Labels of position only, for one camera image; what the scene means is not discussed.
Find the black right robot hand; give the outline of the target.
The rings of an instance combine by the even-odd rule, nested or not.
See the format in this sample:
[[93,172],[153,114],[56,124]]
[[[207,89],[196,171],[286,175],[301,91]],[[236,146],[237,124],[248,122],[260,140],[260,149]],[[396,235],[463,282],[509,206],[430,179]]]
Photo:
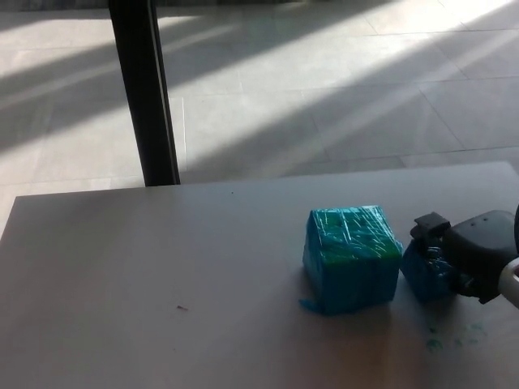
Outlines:
[[436,212],[410,230],[401,272],[415,297],[460,295],[482,304],[504,297],[518,306],[518,214],[494,210],[451,224]]

